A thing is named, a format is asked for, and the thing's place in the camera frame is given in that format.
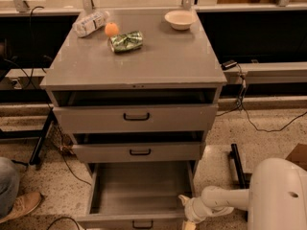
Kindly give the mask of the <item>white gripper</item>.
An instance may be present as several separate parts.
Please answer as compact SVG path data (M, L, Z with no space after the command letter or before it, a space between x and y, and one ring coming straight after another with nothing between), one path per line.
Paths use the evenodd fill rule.
M189 221L182 223L181 230L196 230L196 224L207 218L206 207L200 197L188 197L179 195L182 205L184 206L185 216Z

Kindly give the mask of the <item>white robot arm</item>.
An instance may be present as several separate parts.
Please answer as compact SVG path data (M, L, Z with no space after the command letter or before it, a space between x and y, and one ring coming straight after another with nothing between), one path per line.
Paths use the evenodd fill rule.
M195 230L206 219L235 209L248 213L248 230L307 230L307 172L285 159L258 164L247 189L207 186L198 197L179 198L185 213L182 230Z

